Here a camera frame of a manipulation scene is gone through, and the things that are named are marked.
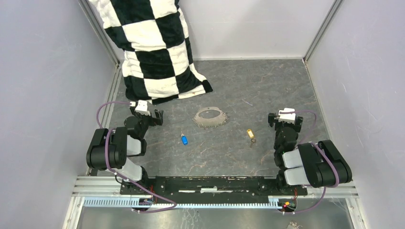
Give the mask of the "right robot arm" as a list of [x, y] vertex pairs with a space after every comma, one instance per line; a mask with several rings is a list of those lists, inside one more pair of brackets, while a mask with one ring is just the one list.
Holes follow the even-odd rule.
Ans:
[[352, 181], [352, 170], [331, 140], [298, 141], [303, 117], [293, 109], [268, 114], [275, 129], [274, 162], [279, 167], [276, 189], [287, 195], [297, 186], [336, 187]]

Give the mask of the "metal key organizer plate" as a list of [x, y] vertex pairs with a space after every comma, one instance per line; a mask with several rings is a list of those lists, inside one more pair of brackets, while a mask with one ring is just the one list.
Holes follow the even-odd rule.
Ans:
[[[218, 114], [215, 117], [202, 117], [202, 114], [208, 113], [210, 111], [216, 111]], [[199, 128], [216, 128], [223, 126], [227, 120], [228, 116], [220, 108], [210, 106], [201, 108], [196, 115], [192, 118], [195, 125]]]

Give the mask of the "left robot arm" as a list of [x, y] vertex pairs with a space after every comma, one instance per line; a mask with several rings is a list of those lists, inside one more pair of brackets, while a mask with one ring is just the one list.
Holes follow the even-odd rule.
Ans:
[[144, 156], [147, 149], [145, 134], [150, 126], [163, 124], [162, 110], [154, 110], [155, 115], [134, 113], [115, 128], [110, 136], [108, 129], [95, 130], [86, 154], [86, 163], [92, 170], [108, 171], [123, 175], [138, 194], [149, 191], [150, 181], [146, 170], [130, 160], [131, 157]]

